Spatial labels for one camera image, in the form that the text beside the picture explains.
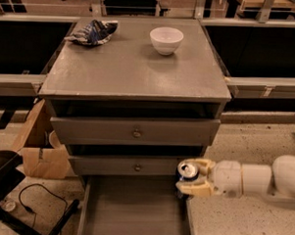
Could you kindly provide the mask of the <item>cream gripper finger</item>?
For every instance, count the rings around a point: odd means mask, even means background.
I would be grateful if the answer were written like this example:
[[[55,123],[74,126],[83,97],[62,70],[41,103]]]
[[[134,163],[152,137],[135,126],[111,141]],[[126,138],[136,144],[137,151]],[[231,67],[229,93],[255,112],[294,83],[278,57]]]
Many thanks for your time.
[[[203,158],[188,159],[188,160],[183,160],[183,161],[197,165],[199,168],[199,174],[202,174],[203,176],[207,176],[208,174],[210,174],[212,168],[215,165],[214,161],[205,160]]]
[[[214,194],[214,183],[209,180],[196,179],[194,181],[177,181],[175,187],[183,195],[211,197]]]

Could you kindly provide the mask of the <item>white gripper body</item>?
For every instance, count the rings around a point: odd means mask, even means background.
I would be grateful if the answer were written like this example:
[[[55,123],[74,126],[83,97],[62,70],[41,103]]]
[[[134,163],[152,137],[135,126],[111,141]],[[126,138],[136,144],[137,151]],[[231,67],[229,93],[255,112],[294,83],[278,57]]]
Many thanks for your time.
[[[211,179],[214,193],[225,197],[240,197],[242,194],[241,164],[233,161],[220,161],[212,169]]]

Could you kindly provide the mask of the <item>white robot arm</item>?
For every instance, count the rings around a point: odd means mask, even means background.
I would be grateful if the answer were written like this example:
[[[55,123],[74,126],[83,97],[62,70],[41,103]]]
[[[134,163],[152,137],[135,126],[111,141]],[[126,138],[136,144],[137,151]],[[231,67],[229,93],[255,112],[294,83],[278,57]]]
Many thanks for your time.
[[[189,159],[177,166],[176,189],[182,196],[257,197],[270,205],[295,210],[295,157],[283,155],[272,164]]]

